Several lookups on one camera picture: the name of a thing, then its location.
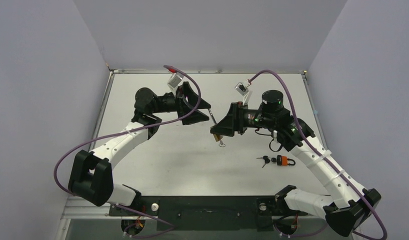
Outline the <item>brass padlock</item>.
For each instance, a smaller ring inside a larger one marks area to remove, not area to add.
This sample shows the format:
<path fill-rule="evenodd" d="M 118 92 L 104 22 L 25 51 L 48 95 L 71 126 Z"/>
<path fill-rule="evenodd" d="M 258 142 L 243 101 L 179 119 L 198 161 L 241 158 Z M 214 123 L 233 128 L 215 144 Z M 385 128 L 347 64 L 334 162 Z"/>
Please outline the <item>brass padlock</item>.
<path fill-rule="evenodd" d="M 209 111 L 210 117 L 211 117 L 211 119 L 212 119 L 214 125 L 216 125 L 217 122 L 216 122 L 216 119 L 215 119 L 215 117 L 214 117 L 214 115 L 213 115 L 211 109 L 208 109 L 208 111 Z M 222 141 L 222 138 L 223 138 L 223 137 L 222 137 L 221 135 L 219 135 L 219 134 L 214 134 L 213 136 L 214 136 L 216 142 Z"/>

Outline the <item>silver key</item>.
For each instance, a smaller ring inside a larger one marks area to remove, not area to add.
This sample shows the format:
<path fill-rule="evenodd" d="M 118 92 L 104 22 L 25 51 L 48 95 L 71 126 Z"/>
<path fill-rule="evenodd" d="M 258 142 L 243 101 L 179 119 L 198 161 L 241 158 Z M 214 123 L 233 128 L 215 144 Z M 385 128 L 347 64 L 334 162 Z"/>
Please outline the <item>silver key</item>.
<path fill-rule="evenodd" d="M 223 143 L 222 140 L 220 140 L 220 141 L 219 141 L 219 146 L 220 146 L 221 148 L 224 148 L 226 145 Z"/>

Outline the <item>orange black padlock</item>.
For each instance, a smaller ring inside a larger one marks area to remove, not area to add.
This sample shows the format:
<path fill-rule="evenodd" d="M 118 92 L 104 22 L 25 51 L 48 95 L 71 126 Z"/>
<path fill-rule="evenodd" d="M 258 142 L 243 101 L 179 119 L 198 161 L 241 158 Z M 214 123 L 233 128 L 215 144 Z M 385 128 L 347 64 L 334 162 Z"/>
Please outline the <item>orange black padlock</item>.
<path fill-rule="evenodd" d="M 276 164 L 278 166 L 295 166 L 296 161 L 284 155 L 277 155 Z"/>

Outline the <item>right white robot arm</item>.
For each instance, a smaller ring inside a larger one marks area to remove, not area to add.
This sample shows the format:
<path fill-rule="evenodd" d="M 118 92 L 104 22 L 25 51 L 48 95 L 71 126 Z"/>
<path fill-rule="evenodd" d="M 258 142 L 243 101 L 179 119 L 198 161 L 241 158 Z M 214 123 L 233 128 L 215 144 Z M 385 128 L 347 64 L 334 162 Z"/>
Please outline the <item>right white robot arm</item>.
<path fill-rule="evenodd" d="M 328 192 L 318 195 L 288 185 L 275 194 L 275 209 L 282 214 L 299 211 L 320 217 L 337 234 L 348 237 L 372 214 L 368 206 L 377 206 L 380 193 L 357 183 L 321 145 L 314 131 L 302 119 L 294 120 L 284 107 L 281 91 L 267 90 L 261 98 L 258 109 L 233 102 L 227 115 L 210 132 L 233 137 L 248 128 L 271 131 L 276 142 L 299 159 Z"/>

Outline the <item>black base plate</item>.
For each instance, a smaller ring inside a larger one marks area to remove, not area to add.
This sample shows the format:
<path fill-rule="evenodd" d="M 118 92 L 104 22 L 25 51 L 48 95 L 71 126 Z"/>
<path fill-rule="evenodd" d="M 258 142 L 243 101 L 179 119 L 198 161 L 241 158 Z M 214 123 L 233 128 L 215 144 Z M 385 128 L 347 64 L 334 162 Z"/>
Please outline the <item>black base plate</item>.
<path fill-rule="evenodd" d="M 176 231 L 270 231 L 275 221 L 285 223 L 294 210 L 281 209 L 273 195 L 252 196 L 143 196 L 131 206 L 158 217 L 156 230 L 174 225 Z"/>

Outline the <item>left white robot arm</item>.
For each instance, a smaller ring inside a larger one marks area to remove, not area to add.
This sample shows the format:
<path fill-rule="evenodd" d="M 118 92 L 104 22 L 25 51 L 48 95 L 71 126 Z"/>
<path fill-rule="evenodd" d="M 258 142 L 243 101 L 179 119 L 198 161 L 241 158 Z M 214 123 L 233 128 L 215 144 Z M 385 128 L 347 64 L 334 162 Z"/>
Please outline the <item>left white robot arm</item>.
<path fill-rule="evenodd" d="M 186 81 L 175 92 L 158 96 L 147 87 L 135 94 L 134 116 L 120 135 L 91 151 L 81 150 L 74 158 L 68 190 L 95 206 L 105 203 L 120 204 L 129 215 L 142 208 L 141 193 L 125 184 L 116 183 L 113 170 L 135 147 L 151 139 L 159 129 L 162 119 L 158 113 L 177 113 L 183 125 L 208 121 L 201 112 L 212 106 L 193 91 Z"/>

